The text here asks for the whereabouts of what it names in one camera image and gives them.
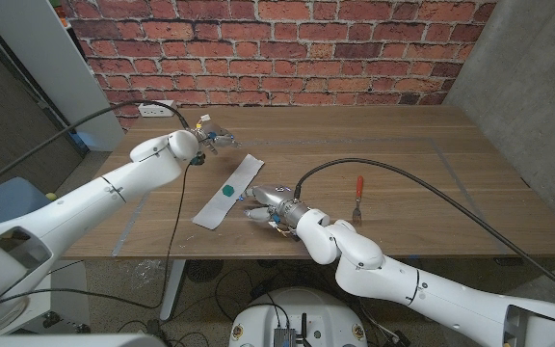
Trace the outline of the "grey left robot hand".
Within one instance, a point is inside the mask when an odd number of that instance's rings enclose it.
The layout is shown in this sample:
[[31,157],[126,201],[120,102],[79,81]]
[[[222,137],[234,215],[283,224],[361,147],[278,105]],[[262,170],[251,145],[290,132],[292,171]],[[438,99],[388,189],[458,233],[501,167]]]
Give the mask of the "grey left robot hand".
[[241,144],[225,128],[211,120],[208,114],[200,117],[193,130],[199,143],[197,156],[192,160],[194,166],[200,166],[205,161],[204,150],[209,149],[213,154],[218,154],[218,147],[240,147]]

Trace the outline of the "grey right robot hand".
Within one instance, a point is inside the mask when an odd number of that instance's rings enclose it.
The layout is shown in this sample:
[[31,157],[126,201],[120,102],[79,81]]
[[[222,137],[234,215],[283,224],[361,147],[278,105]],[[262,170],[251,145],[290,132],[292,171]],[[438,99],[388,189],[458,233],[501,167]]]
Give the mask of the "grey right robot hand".
[[244,214],[258,223],[267,223],[285,237],[298,240],[296,226],[309,210],[302,201],[294,198],[294,191],[283,185],[259,185],[244,191],[241,199],[254,198],[260,207],[248,208]]

